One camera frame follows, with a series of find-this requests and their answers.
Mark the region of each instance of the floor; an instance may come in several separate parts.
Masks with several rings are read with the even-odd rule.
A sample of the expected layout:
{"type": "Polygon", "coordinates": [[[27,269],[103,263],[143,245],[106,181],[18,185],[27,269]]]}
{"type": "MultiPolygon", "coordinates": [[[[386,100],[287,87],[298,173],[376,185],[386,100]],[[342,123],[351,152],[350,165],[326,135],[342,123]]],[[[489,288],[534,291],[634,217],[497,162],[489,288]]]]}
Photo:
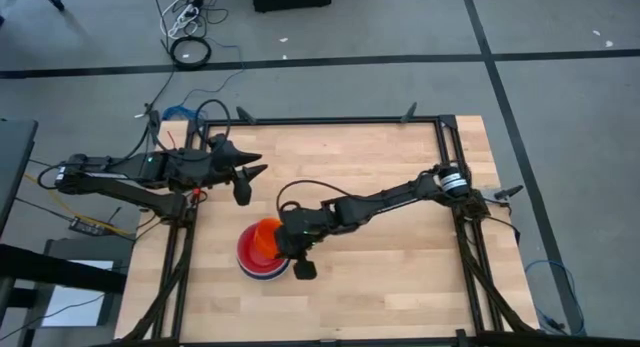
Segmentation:
{"type": "MultiPolygon", "coordinates": [[[[39,121],[38,160],[122,155],[144,127],[133,116],[171,71],[155,4],[63,2],[63,15],[46,0],[0,3],[0,115],[39,121]]],[[[523,264],[557,258],[553,234],[575,277],[586,333],[640,339],[633,197],[640,152],[630,143],[640,122],[639,3],[333,0],[325,8],[258,14],[251,0],[219,0],[230,15],[209,36],[239,45],[248,63],[217,98],[258,118],[399,116],[414,101],[422,115],[482,115],[503,186],[526,186],[513,199],[512,216],[522,231],[523,264]]],[[[197,59],[198,51],[181,53],[197,59]]],[[[233,48],[216,46],[210,62],[237,59],[233,48]]],[[[177,73],[156,108],[180,104],[194,88],[218,88],[233,68],[177,73]]],[[[208,96],[196,93],[186,106],[208,96]]],[[[30,164],[28,172],[40,169],[30,164]]],[[[56,208],[26,180],[19,195],[56,208]]],[[[103,197],[64,199],[99,219],[122,206],[114,219],[120,228],[132,230],[139,215],[103,197]]],[[[62,238],[90,243],[66,222],[16,203],[2,242],[42,252],[48,239],[62,238]]],[[[118,243],[93,249],[117,250],[114,258],[126,261],[128,249],[118,243]]],[[[532,269],[534,301],[560,321],[566,310],[575,326],[575,307],[563,308],[560,298],[566,280],[558,276],[548,266],[532,269]]],[[[0,336],[24,321],[24,312],[10,310],[0,336]]],[[[33,345],[104,343],[113,327],[112,319],[96,329],[38,330],[33,345]]],[[[0,346],[18,341],[16,334],[0,346]]]]}

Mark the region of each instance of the blue cable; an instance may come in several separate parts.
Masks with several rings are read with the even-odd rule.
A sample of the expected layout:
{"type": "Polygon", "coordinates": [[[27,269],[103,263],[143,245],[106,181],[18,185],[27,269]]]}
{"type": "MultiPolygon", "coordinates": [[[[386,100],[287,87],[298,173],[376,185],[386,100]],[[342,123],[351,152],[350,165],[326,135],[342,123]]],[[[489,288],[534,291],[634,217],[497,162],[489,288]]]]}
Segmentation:
{"type": "MultiPolygon", "coordinates": [[[[201,111],[200,115],[201,117],[207,118],[206,111],[201,111]]],[[[164,112],[162,112],[163,121],[168,121],[175,116],[181,117],[182,119],[192,120],[196,119],[196,111],[190,110],[183,106],[173,106],[167,108],[166,110],[164,110],[164,112]]]]}
{"type": "MultiPolygon", "coordinates": [[[[585,326],[584,326],[585,325],[585,323],[584,323],[584,315],[582,314],[582,307],[580,307],[580,303],[578,302],[578,297],[576,296],[576,282],[575,282],[575,280],[573,278],[573,274],[562,263],[556,262],[556,261],[552,261],[552,260],[536,260],[536,261],[533,261],[533,262],[529,263],[524,268],[524,273],[527,274],[529,272],[529,270],[531,269],[531,267],[533,267],[533,266],[535,266],[537,264],[541,264],[541,263],[547,263],[547,264],[550,264],[552,266],[560,267],[565,272],[567,277],[569,277],[569,288],[571,288],[571,294],[573,295],[573,300],[576,303],[576,307],[578,308],[578,314],[580,315],[580,330],[578,332],[574,333],[573,335],[574,336],[581,335],[584,332],[584,329],[585,329],[585,326]]],[[[542,319],[547,324],[549,323],[549,321],[553,320],[553,318],[549,317],[547,314],[542,312],[538,307],[536,307],[536,312],[538,312],[542,316],[542,319]]],[[[545,330],[547,330],[549,332],[557,333],[557,331],[548,329],[544,325],[542,325],[542,328],[544,328],[545,330]]]]}

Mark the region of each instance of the wooden tabletop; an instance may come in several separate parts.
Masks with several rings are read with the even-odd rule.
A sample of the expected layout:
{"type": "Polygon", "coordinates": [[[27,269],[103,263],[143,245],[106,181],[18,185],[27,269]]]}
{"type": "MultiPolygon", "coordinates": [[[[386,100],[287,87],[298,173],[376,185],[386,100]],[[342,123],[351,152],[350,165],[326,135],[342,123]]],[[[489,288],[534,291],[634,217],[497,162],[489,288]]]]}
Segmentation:
{"type": "MultiPolygon", "coordinates": [[[[474,188],[500,187],[482,118],[458,116],[474,188]]],[[[186,122],[164,122],[160,138],[182,146],[186,122]]],[[[462,262],[451,210],[418,202],[375,217],[356,233],[330,236],[309,258],[318,278],[298,281],[293,271],[269,282],[249,279],[235,260],[237,238],[248,226],[277,216],[275,198],[286,183],[317,179],[368,195],[405,183],[440,162],[432,124],[233,127],[242,151],[263,154],[269,168],[252,182],[251,204],[239,207],[231,186],[215,186],[198,211],[182,342],[365,339],[473,334],[462,262]]],[[[319,207],[337,194],[297,185],[283,201],[319,207]]],[[[490,206],[494,217],[507,211],[490,206]]],[[[496,287],[523,320],[537,318],[511,229],[482,223],[496,287]]],[[[133,251],[116,337],[131,330],[158,290],[168,227],[146,234],[133,251]]],[[[484,291],[479,295],[486,302],[484,291]]],[[[165,319],[170,331],[175,293],[165,319]]],[[[488,309],[483,308],[489,326],[488,309]]]]}

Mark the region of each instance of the orange cup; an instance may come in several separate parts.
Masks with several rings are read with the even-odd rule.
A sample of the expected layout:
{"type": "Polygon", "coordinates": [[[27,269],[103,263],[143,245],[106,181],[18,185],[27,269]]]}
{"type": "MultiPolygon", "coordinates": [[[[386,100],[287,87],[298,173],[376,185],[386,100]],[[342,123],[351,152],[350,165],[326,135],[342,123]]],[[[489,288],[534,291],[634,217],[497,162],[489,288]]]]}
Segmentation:
{"type": "Polygon", "coordinates": [[[282,222],[276,218],[265,218],[258,222],[256,232],[253,235],[253,243],[256,250],[265,258],[275,259],[278,255],[275,231],[282,226],[282,222]]]}

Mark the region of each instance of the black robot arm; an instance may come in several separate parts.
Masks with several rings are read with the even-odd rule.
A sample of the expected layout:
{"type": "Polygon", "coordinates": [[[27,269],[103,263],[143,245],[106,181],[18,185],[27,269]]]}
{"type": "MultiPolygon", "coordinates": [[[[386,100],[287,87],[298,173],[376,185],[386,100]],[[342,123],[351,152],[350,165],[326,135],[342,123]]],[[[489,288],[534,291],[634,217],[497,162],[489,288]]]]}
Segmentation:
{"type": "Polygon", "coordinates": [[[154,211],[161,219],[179,221],[184,217],[185,191],[211,188],[220,183],[234,184],[234,197],[239,205],[251,199],[249,182],[267,166],[236,167],[257,161],[262,156],[238,151],[222,135],[209,141],[214,153],[195,149],[171,149],[139,153],[130,158],[87,157],[72,155],[61,164],[56,188],[65,194],[98,193],[154,211]],[[168,188],[172,193],[156,194],[147,188],[168,188]]]}
{"type": "Polygon", "coordinates": [[[413,181],[366,197],[347,195],[323,201],[319,209],[304,208],[295,201],[284,203],[278,208],[282,226],[275,232],[278,257],[297,260],[294,272],[298,279],[313,279],[315,267],[306,260],[313,245],[328,235],[354,232],[375,215],[417,201],[458,207],[469,218],[489,214],[482,194],[469,187],[457,167],[436,165],[413,181]]]}

